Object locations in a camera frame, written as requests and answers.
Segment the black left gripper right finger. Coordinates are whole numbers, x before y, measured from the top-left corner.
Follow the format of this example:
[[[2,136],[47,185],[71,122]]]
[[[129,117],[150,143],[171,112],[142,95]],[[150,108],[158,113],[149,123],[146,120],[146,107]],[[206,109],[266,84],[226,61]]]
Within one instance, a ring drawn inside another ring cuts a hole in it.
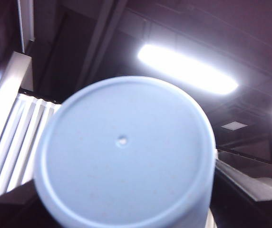
[[[216,160],[210,209],[219,228],[272,228],[272,180]]]

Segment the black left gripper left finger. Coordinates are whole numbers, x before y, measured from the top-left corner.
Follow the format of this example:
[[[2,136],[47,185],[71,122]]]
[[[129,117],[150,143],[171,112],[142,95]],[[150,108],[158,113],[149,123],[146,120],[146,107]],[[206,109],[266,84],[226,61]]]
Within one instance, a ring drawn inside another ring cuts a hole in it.
[[[34,181],[0,196],[0,228],[54,228],[55,220],[38,197]]]

